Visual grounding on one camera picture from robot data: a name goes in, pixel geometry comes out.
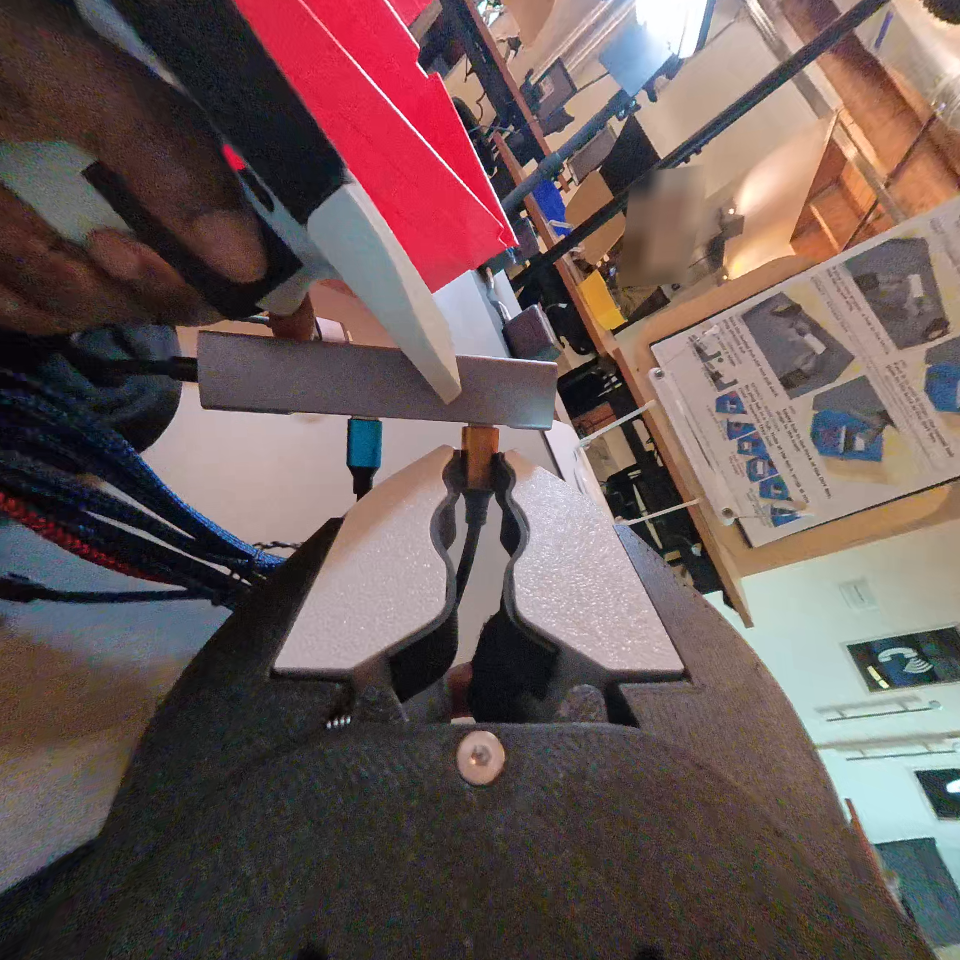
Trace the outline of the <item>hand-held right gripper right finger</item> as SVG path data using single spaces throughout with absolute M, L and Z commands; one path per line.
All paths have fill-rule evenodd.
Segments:
M 471 660 L 478 722 L 636 722 L 624 687 L 686 667 L 613 522 L 521 454 L 499 456 L 508 562 Z

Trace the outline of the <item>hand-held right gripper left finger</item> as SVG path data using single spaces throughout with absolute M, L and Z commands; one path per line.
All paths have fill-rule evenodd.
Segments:
M 455 655 L 458 452 L 439 446 L 392 474 L 343 517 L 272 669 L 283 678 L 389 684 L 401 703 Z

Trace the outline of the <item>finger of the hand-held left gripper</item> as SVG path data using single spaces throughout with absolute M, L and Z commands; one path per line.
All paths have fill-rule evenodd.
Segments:
M 354 178 L 298 223 L 271 191 L 257 213 L 299 262 L 259 306 L 291 314 L 312 284 L 339 280 L 360 299 L 441 401 L 461 392 L 449 324 L 426 282 L 363 186 Z

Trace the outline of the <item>grey usb hub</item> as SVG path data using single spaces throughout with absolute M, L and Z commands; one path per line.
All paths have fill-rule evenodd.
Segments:
M 460 355 L 462 391 L 443 401 L 398 349 L 201 331 L 198 398 L 207 410 L 548 430 L 554 363 Z

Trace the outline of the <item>red plastic bin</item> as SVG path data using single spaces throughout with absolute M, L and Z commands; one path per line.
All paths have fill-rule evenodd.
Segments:
M 449 91 L 391 2 L 236 7 L 432 293 L 515 245 Z

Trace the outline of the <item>black cable orange plugs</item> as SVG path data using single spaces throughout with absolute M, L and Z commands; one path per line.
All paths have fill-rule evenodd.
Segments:
M 462 427 L 456 479 L 464 507 L 465 533 L 454 580 L 454 608 L 459 609 L 474 569 L 479 541 L 494 495 L 499 456 L 499 430 L 495 426 Z

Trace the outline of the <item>person's left hand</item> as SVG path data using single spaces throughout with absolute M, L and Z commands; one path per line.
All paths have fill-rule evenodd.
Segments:
M 59 2 L 2 2 L 1 136 L 77 148 L 221 277 L 263 277 L 253 214 L 192 104 Z M 112 229 L 68 242 L 6 187 L 1 210 L 3 331 L 52 337 L 221 321 L 149 246 Z

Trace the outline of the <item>grey box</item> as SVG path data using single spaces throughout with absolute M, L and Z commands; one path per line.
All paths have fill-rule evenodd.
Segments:
M 538 303 L 504 320 L 502 334 L 510 356 L 515 359 L 554 363 L 563 352 L 545 310 Z

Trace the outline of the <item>yellow storage bin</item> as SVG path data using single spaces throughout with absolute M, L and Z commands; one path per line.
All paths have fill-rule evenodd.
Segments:
M 604 275 L 594 270 L 579 284 L 578 291 L 597 327 L 610 332 L 619 330 L 627 318 L 615 300 Z

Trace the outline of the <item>instruction poster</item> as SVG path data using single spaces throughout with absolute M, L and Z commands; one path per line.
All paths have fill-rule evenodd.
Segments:
M 710 506 L 751 548 L 958 480 L 958 198 L 654 342 Z

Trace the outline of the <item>studio light panel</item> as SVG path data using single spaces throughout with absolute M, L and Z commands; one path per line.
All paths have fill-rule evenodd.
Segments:
M 599 61 L 621 90 L 637 93 L 706 43 L 715 1 L 636 1 Z

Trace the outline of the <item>black light stand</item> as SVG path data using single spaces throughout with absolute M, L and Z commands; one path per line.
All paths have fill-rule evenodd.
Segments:
M 675 169 L 688 162 L 692 157 L 699 155 L 703 148 L 714 141 L 730 126 L 736 123 L 753 108 L 758 106 L 775 91 L 787 83 L 792 82 L 802 74 L 823 54 L 832 51 L 847 35 L 852 34 L 862 23 L 872 17 L 886 5 L 885 1 L 860 1 L 848 11 L 834 18 L 810 42 L 801 46 L 797 51 L 781 58 L 774 69 L 763 76 L 757 83 L 744 92 L 739 98 L 721 110 L 703 126 L 693 132 L 689 138 L 682 141 L 674 150 L 660 157 L 654 164 L 644 168 L 632 178 L 628 185 L 614 194 L 613 200 L 601 208 L 600 216 L 610 217 L 624 209 L 629 191 L 636 185 L 644 184 L 654 172 Z M 619 90 L 606 104 L 596 112 L 573 136 L 566 140 L 558 150 L 554 150 L 540 160 L 534 171 L 522 179 L 513 190 L 502 199 L 503 210 L 512 214 L 523 204 L 533 189 L 545 180 L 553 180 L 561 172 L 565 163 L 573 155 L 585 148 L 600 132 L 607 122 L 618 114 L 631 115 L 637 108 L 639 93 L 649 93 L 653 90 L 657 78 L 666 75 L 674 76 L 690 58 L 682 64 L 669 67 L 667 72 L 645 84 L 636 93 Z

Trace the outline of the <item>dark wall sign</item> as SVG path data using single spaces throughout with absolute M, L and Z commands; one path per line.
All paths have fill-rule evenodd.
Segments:
M 957 625 L 847 644 L 846 653 L 871 692 L 959 682 Z

